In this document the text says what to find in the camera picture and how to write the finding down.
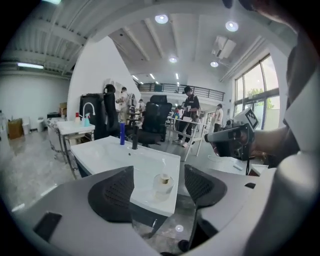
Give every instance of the soap dispenser bottle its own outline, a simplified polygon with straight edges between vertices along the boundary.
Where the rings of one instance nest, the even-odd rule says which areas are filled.
[[[84,118],[84,127],[88,127],[88,126],[90,126],[90,121],[89,121],[90,113],[87,113],[84,116],[85,116],[85,118]]]

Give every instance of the chair backrest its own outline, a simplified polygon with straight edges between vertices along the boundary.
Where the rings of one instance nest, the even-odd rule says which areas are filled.
[[[105,113],[106,113],[106,131],[107,136],[119,131],[118,113],[116,110],[116,97],[113,92],[107,92],[103,95]]]
[[[149,133],[162,134],[172,104],[167,102],[166,95],[153,95],[145,106],[142,129]]]

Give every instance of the air vent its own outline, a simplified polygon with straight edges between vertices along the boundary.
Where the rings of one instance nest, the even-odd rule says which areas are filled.
[[[217,56],[220,60],[228,58],[234,50],[236,43],[227,39],[224,36],[218,35],[215,39],[212,54]]]

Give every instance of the man in black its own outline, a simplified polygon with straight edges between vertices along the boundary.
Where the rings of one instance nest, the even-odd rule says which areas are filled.
[[[184,117],[189,117],[192,119],[192,121],[196,122],[198,119],[197,111],[200,109],[198,97],[192,93],[192,89],[189,86],[186,86],[184,88],[184,93],[188,96],[188,98],[186,98],[185,103],[183,105],[184,113],[183,113],[183,116],[181,117],[181,119],[183,119]],[[180,121],[179,122],[179,129],[178,129],[179,132],[182,133],[188,124],[189,124],[188,122]],[[187,135],[191,135],[192,124],[189,124],[189,126],[187,127],[185,132]],[[179,134],[178,139],[174,140],[173,142],[182,144],[182,138],[183,138],[183,136]],[[190,138],[186,137],[182,147],[184,147],[184,148],[188,147],[189,141],[190,141]]]

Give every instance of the white counter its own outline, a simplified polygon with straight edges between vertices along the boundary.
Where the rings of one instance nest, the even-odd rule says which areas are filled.
[[[167,217],[175,212],[180,156],[140,145],[134,150],[132,143],[126,141],[125,145],[120,145],[120,139],[112,136],[73,145],[71,152],[93,175],[120,167],[133,166],[134,190],[130,202]],[[169,198],[160,201],[154,196],[153,182],[155,176],[163,171],[173,179],[173,188]]]

